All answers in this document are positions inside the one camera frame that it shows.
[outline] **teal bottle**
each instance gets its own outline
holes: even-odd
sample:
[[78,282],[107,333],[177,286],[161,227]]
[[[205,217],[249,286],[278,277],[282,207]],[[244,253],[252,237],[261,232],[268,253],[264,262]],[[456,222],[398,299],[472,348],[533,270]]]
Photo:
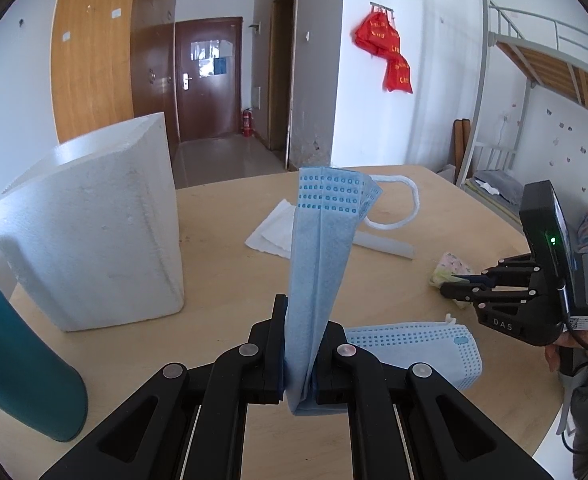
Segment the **teal bottle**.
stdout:
[[74,439],[87,417],[81,376],[30,329],[1,291],[0,409],[60,442]]

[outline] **red fire extinguisher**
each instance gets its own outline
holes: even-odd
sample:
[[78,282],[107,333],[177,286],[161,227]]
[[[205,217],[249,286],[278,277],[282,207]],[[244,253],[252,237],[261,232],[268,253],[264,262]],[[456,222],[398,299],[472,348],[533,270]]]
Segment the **red fire extinguisher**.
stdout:
[[243,136],[251,137],[254,133],[254,119],[252,118],[252,110],[248,108],[243,110]]

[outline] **wooden table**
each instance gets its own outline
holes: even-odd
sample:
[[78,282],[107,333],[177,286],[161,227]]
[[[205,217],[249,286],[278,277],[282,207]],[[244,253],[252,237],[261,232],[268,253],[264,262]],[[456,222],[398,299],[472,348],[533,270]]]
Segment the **wooden table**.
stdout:
[[[420,189],[421,211],[386,235],[414,244],[405,260],[354,247],[332,318],[346,327],[443,320],[452,313],[471,330],[484,363],[465,391],[485,414],[533,454],[562,402],[542,349],[480,326],[472,308],[460,311],[428,286],[441,255],[451,251],[477,271],[527,251],[524,237],[490,210],[430,171],[415,166],[366,168],[404,174]],[[274,295],[287,293],[289,262],[258,253],[245,239],[283,198],[296,202],[298,174],[260,176],[178,191],[185,307],[174,316],[126,326],[63,333],[19,286],[17,311],[87,384],[86,435],[169,362],[188,368],[212,362],[247,340],[251,326],[270,317]],[[370,218],[404,218],[407,187],[383,184]],[[0,411],[0,461],[14,480],[38,478],[72,444],[56,443]],[[286,403],[250,406],[243,473],[249,479],[350,478],[346,415],[295,418]]]

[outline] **mask ear loop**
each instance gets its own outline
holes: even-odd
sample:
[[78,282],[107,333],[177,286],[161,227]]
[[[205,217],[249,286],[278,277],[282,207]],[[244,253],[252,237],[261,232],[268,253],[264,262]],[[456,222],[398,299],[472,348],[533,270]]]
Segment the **mask ear loop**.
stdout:
[[377,229],[379,231],[392,231],[394,229],[400,229],[401,227],[409,224],[412,220],[414,220],[416,218],[416,215],[418,215],[418,211],[421,208],[421,202],[420,202],[420,199],[418,196],[418,186],[414,183],[413,180],[407,178],[406,176],[402,176],[402,175],[393,175],[393,176],[370,175],[370,176],[372,177],[372,180],[374,182],[402,182],[406,186],[409,186],[409,188],[412,190],[412,199],[414,200],[414,210],[412,211],[410,216],[408,216],[407,218],[405,218],[399,222],[396,222],[394,224],[378,224],[376,222],[373,222],[369,218],[365,217],[365,225],[367,225],[373,229]]

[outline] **styrofoam box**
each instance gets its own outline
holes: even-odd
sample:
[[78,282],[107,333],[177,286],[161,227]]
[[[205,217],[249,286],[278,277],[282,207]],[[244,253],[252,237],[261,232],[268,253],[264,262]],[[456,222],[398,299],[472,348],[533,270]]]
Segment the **styrofoam box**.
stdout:
[[62,330],[183,307],[178,212],[163,114],[54,148],[0,195],[0,250]]

